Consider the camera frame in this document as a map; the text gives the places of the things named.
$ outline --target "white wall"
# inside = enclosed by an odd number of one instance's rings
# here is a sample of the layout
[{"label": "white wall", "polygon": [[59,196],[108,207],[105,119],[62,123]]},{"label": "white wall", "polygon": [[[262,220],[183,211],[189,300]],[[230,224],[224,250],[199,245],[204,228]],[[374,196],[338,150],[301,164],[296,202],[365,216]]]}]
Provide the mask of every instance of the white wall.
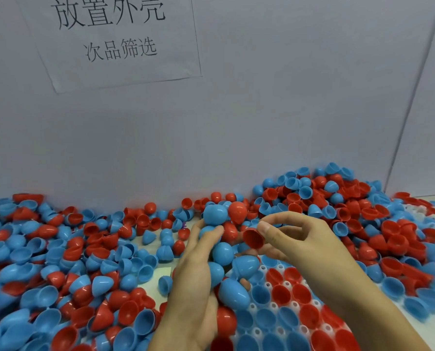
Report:
[{"label": "white wall", "polygon": [[385,180],[435,0],[193,0],[203,77],[55,94],[0,0],[0,196],[177,206],[330,160]]},{"label": "white wall", "polygon": [[397,191],[435,195],[435,36],[388,183]]}]

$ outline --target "table surface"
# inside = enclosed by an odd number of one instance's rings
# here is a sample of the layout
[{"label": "table surface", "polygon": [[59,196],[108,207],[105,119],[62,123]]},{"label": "table surface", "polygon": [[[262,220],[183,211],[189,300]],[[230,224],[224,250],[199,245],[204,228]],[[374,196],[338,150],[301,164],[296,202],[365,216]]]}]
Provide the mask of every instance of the table surface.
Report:
[{"label": "table surface", "polygon": [[[428,201],[435,201],[435,195],[421,197],[421,198],[426,199]],[[193,218],[191,221],[186,223],[186,227],[191,229],[192,226],[197,221],[198,221],[197,218]],[[161,231],[161,229],[157,230],[155,232],[157,234],[157,239],[154,242],[150,243],[149,245],[143,246],[141,237],[135,238],[133,240],[133,242],[138,245],[138,248],[145,248],[151,254],[155,254],[156,250],[160,247],[160,239],[158,237],[160,234],[160,231]],[[170,263],[159,264],[158,267],[156,268],[156,270],[154,271],[154,276],[152,277],[152,279],[149,282],[144,283],[140,286],[140,287],[144,288],[146,290],[147,294],[156,301],[156,308],[158,308],[161,303],[167,301],[166,297],[163,297],[160,295],[159,290],[157,289],[157,282],[161,276],[170,276],[172,273],[172,270],[177,266],[177,262],[178,262],[178,259],[174,259]],[[415,328],[415,330],[417,330],[417,332],[425,340],[425,342],[429,345],[429,347],[432,349],[432,351],[435,351],[435,314],[432,314],[427,319],[427,321],[425,323],[421,323],[420,321],[413,318],[411,315],[409,315],[404,310],[404,308],[402,307],[402,301],[393,302],[393,303],[406,316],[409,323],[411,323],[411,325]]]}]

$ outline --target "right hand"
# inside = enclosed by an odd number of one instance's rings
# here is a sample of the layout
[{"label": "right hand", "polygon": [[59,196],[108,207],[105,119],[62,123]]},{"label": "right hand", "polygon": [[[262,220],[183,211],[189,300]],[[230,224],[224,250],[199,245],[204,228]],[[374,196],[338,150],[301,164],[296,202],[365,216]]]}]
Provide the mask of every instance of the right hand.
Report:
[{"label": "right hand", "polygon": [[[278,229],[273,224],[288,225]],[[315,295],[341,318],[365,303],[366,296],[381,294],[325,221],[282,212],[262,218],[257,230],[267,244],[256,252],[295,266]]]}]

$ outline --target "left hand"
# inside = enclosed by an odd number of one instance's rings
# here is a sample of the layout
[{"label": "left hand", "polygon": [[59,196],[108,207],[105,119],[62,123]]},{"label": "left hand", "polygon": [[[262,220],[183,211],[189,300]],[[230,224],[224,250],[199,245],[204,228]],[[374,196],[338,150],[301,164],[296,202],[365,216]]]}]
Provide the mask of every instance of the left hand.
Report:
[{"label": "left hand", "polygon": [[[151,341],[151,350],[164,350],[164,338],[171,338],[170,346],[179,350],[204,350],[217,335],[219,303],[211,290],[209,254],[219,241],[224,228],[219,225],[198,241],[204,220],[191,229],[188,244],[174,273],[174,285],[167,301],[161,324]],[[240,281],[245,288],[250,284]]]}]

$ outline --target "white paper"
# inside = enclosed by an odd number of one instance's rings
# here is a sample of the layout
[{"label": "white paper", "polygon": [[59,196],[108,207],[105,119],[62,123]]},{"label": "white paper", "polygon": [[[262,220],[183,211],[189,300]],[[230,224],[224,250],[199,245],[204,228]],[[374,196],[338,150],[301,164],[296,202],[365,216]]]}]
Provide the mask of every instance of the white paper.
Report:
[{"label": "white paper", "polygon": [[58,93],[201,75],[191,0],[17,1]]}]

